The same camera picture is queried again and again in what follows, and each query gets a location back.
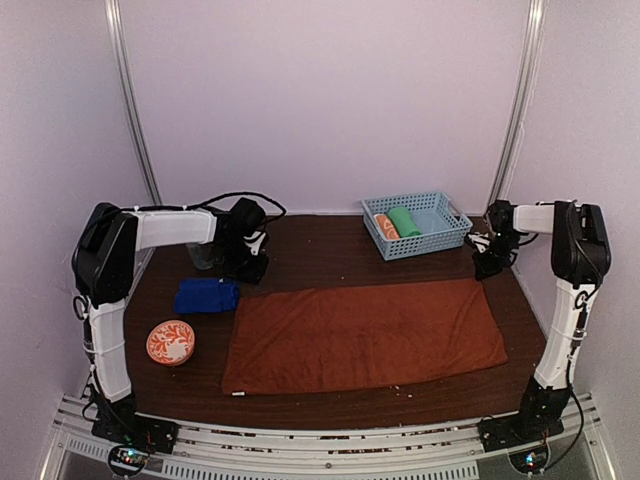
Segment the light blue plastic basket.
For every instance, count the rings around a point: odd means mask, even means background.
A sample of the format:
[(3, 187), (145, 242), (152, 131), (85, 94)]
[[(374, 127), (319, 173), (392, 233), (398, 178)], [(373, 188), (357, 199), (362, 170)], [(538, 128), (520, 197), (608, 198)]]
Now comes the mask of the light blue plastic basket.
[[(385, 261), (460, 248), (472, 227), (471, 220), (440, 191), (365, 199), (361, 206), (364, 225)], [(397, 206), (404, 206), (410, 211), (422, 232), (420, 236), (394, 241), (384, 237), (374, 216), (387, 215), (391, 208)]]

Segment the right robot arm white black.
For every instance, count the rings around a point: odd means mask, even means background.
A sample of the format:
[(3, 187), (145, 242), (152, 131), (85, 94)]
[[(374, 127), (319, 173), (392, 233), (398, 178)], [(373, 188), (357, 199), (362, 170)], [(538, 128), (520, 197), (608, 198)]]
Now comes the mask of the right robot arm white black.
[(547, 343), (512, 430), (530, 442), (560, 418), (572, 393), (576, 358), (586, 336), (590, 310), (611, 266), (601, 208), (575, 201), (514, 205), (497, 200), (486, 212), (489, 232), (469, 234), (475, 278), (483, 281), (514, 265), (518, 250), (540, 235), (551, 238), (556, 302)]

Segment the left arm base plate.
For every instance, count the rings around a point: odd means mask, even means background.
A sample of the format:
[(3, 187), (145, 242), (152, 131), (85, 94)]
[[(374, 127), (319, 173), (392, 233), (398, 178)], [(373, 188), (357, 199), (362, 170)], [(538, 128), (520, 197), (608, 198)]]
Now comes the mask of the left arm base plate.
[(171, 454), (178, 431), (179, 426), (173, 421), (99, 411), (91, 433), (144, 452)]

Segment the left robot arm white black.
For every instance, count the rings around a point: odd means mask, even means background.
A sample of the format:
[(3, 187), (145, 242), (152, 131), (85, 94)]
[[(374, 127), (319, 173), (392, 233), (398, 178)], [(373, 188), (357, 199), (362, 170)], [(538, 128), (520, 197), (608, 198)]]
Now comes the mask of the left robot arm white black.
[(235, 194), (230, 210), (211, 201), (186, 206), (120, 208), (98, 204), (72, 257), (78, 292), (77, 316), (84, 323), (84, 349), (106, 429), (123, 444), (137, 442), (144, 424), (136, 410), (126, 366), (124, 310), (134, 288), (136, 256), (159, 247), (185, 245), (194, 265), (217, 267), (218, 278), (181, 282), (174, 305), (180, 314), (222, 313), (239, 303), (239, 285), (256, 285), (269, 258), (265, 211), (252, 193)]

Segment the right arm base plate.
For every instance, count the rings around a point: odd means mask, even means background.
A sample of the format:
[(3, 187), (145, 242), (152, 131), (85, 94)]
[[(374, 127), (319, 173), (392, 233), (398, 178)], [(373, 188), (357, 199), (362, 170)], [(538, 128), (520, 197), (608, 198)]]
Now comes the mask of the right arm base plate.
[(483, 418), (478, 422), (477, 428), (485, 452), (543, 442), (564, 432), (564, 425), (560, 419), (526, 417), (522, 413)]

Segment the brown towel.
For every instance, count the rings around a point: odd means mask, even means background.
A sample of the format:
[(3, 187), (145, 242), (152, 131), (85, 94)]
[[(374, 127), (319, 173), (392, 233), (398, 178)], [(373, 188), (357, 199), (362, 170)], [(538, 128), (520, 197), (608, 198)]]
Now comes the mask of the brown towel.
[(221, 388), (226, 395), (373, 389), (508, 360), (472, 278), (306, 289), (241, 300)]

